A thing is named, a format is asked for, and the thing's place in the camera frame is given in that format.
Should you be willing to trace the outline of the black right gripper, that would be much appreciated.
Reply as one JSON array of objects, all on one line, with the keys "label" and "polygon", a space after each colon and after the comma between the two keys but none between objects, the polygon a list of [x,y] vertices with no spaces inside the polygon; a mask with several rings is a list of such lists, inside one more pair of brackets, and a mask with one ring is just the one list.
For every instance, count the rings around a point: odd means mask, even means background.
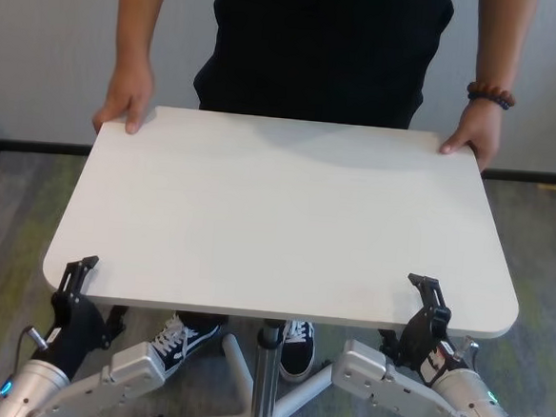
[{"label": "black right gripper", "polygon": [[410,273],[408,280],[418,289],[423,308],[410,319],[401,337],[394,330],[379,329],[380,351],[397,367],[418,373],[424,384],[434,384],[450,367],[453,344],[447,338],[451,311],[438,280]]}]

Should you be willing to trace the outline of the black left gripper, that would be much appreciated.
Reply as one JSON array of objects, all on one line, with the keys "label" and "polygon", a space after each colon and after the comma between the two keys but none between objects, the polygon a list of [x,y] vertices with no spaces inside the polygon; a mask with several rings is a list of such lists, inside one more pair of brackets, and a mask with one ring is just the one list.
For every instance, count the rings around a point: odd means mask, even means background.
[{"label": "black left gripper", "polygon": [[57,367],[69,380],[89,353],[104,347],[107,335],[112,342],[126,329],[126,306],[111,307],[104,321],[95,304],[86,297],[77,297],[99,261],[98,256],[91,255],[67,263],[58,292],[51,297],[53,324],[45,337],[47,347],[41,351],[40,359]]}]

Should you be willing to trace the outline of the person's left hand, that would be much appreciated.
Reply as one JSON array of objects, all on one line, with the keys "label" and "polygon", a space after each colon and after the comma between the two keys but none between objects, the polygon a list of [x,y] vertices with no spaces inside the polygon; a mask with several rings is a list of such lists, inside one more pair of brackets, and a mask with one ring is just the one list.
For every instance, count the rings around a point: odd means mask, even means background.
[{"label": "person's left hand", "polygon": [[504,110],[487,99],[470,101],[463,110],[459,125],[440,147],[442,154],[470,148],[483,172],[499,152]]}]

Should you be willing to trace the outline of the person's right hand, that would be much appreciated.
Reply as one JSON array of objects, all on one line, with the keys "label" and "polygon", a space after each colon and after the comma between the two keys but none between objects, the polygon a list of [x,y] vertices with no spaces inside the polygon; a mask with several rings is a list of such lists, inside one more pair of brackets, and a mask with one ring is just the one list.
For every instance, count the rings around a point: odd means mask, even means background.
[{"label": "person's right hand", "polygon": [[111,75],[103,106],[92,117],[94,130],[122,118],[127,134],[137,132],[145,121],[154,89],[148,60],[119,62]]}]

